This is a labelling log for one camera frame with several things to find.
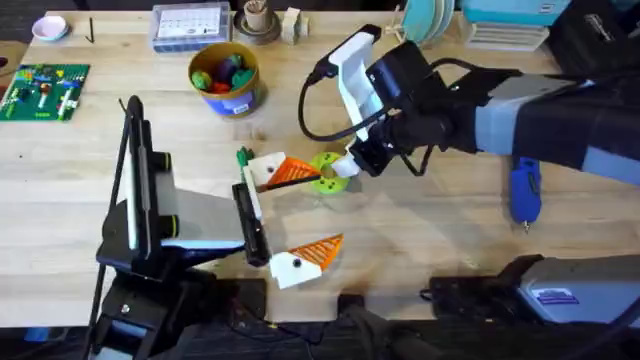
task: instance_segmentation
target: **label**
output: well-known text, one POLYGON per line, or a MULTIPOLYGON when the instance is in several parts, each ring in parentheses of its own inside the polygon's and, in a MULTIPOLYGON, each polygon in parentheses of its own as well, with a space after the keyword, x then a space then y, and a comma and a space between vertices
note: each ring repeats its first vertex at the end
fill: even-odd
POLYGON ((244 105, 233 108, 233 113, 237 115, 247 110, 249 110, 249 104, 244 104, 244 105))
POLYGON ((555 4, 542 4, 540 7, 540 14, 551 14, 554 8, 555 4))
POLYGON ((531 290, 531 294, 542 305, 572 305, 579 304, 569 289, 550 288, 531 290))
POLYGON ((164 10, 160 14, 158 38, 218 35, 220 8, 164 10))

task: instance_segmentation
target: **wooden tabletop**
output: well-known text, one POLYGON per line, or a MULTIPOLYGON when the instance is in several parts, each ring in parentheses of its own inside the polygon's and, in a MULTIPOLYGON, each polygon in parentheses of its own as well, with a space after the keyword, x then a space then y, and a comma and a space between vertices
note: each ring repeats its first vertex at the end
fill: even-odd
MULTIPOLYGON (((86 63, 91 71, 70 122, 0 123, 0 326, 86 324, 122 128, 118 98, 141 97, 154 147, 173 155, 178 187, 230 198, 231 185, 240 180, 235 152, 243 145, 258 155, 285 151, 308 160, 341 150, 300 132, 300 87, 315 62, 353 31, 391 19, 391 13, 308 13, 310 38, 296 46, 252 47, 268 98, 250 117, 231 121, 214 115, 192 90, 187 64, 193 54, 150 49, 148 12, 58 14, 73 32, 55 44, 34 40, 23 63, 86 63), (89 16, 95 44, 85 39, 89 16)), ((375 58, 395 44, 384 36, 375 58)), ((465 49, 455 26, 424 54, 430 61, 448 56, 525 72, 557 71, 543 51, 465 49)), ((447 81, 461 74, 443 69, 447 81)), ((306 104, 315 132, 348 125, 335 81, 311 88, 306 104)), ((340 195, 320 196, 304 185, 268 192, 261 204, 273 251, 344 233, 342 252, 328 272, 281 291, 268 269, 251 268, 242 256, 207 266, 222 277, 269 279, 268 313, 275 321, 334 318, 343 289, 366 293, 379 315, 422 319, 431 312, 417 294, 434 274, 493 274, 521 254, 640 252, 635 187, 544 164, 543 211, 525 235, 510 221, 507 169, 498 156, 436 151, 423 178, 396 159, 381 177, 360 175, 340 195)))

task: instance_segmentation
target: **blue tool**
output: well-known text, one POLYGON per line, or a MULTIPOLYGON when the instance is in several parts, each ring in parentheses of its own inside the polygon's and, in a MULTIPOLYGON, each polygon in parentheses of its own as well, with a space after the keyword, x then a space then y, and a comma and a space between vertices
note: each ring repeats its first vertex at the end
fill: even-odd
POLYGON ((542 208, 541 180, 538 160, 513 157, 510 176, 511 217, 513 221, 524 226, 526 233, 529 233, 529 227, 538 219, 542 208))

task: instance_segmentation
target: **orange plastic piece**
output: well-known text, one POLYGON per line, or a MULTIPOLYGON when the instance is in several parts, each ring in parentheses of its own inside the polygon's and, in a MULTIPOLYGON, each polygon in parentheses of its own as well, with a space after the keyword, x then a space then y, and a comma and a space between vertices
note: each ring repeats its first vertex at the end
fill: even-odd
POLYGON ((311 176, 321 175, 320 171, 304 161, 288 157, 284 159, 282 165, 273 174, 267 186, 280 184, 287 181, 304 179, 311 176))
POLYGON ((289 253, 320 266, 324 271, 338 255, 342 240, 344 235, 340 234, 290 249, 289 253))

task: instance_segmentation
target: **plastic container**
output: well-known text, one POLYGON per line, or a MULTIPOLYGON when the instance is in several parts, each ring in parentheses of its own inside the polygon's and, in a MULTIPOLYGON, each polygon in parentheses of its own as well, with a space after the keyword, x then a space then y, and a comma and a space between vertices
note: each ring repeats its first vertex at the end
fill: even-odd
POLYGON ((197 51, 231 40, 229 2, 155 5, 149 43, 158 53, 197 51))
POLYGON ((209 45, 191 59, 188 76, 193 88, 219 115, 240 118, 250 114, 260 103, 262 93, 258 60, 244 45, 232 42, 209 45), (233 54, 241 55, 244 67, 254 71, 253 76, 244 86, 225 94, 213 94, 202 91, 191 83, 191 74, 194 71, 200 70, 215 75, 216 66, 233 54))
POLYGON ((571 0, 463 0, 464 16, 472 23, 495 22, 551 26, 571 0))

